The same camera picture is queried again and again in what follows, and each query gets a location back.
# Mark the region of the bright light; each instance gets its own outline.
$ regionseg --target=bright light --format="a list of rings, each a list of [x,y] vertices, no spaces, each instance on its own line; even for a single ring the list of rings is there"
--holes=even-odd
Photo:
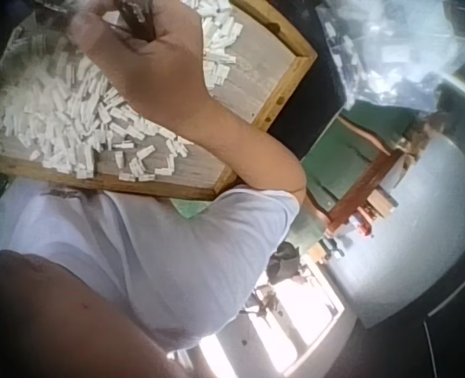
[[[332,321],[323,289],[284,280],[275,285],[275,292],[304,342],[314,343]]]
[[[262,274],[260,275],[260,278],[256,282],[255,287],[259,287],[259,286],[262,286],[262,285],[267,285],[268,281],[269,281],[269,278],[267,277],[267,273],[262,272]]]
[[[199,347],[216,378],[238,378],[215,335],[204,337]]]
[[[297,360],[297,350],[272,313],[268,311],[267,323],[254,314],[250,314],[249,319],[262,340],[275,369],[278,372],[287,370]]]

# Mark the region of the wooden tray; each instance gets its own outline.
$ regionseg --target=wooden tray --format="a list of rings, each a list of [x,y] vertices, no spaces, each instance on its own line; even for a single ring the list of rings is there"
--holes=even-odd
[[[226,83],[214,89],[212,95],[253,127],[267,131],[317,55],[293,25],[265,0],[231,2],[232,15],[244,24],[238,41],[227,50],[238,57],[238,62],[231,65]],[[101,153],[95,178],[78,180],[29,161],[30,151],[15,137],[6,138],[0,131],[0,142],[5,147],[0,155],[0,172],[73,187],[212,200],[237,178],[224,163],[199,146],[189,146],[189,157],[177,159],[173,176],[148,183],[128,183],[118,180],[112,152]],[[154,144],[160,151],[146,160],[147,168],[165,166],[164,139],[148,138],[139,147],[145,144]]]

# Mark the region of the person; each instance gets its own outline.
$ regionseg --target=person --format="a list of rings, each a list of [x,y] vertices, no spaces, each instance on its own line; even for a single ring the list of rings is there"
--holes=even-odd
[[[160,198],[15,180],[0,199],[0,355],[30,376],[184,376],[166,353],[236,317],[305,197],[300,162],[208,93],[193,10],[154,0],[147,43],[103,22],[111,9],[89,2],[72,41],[244,185],[187,220]]]

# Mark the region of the dark table surface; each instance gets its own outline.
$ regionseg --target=dark table surface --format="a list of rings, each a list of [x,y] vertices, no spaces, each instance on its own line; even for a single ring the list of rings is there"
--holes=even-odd
[[[316,0],[269,0],[311,43],[318,59],[269,133],[302,159],[345,102],[328,50]],[[31,0],[0,0],[0,57],[11,30],[31,12]]]
[[[302,159],[345,103],[344,89],[315,11],[316,0],[269,0],[299,30],[318,59],[269,133]]]

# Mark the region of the hand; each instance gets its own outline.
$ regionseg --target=hand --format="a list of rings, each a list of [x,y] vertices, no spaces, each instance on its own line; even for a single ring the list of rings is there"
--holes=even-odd
[[[70,36],[145,118],[185,131],[216,103],[202,71],[199,15],[180,0],[153,0],[157,39],[151,43],[111,28],[101,16],[113,0],[91,0],[70,25]]]

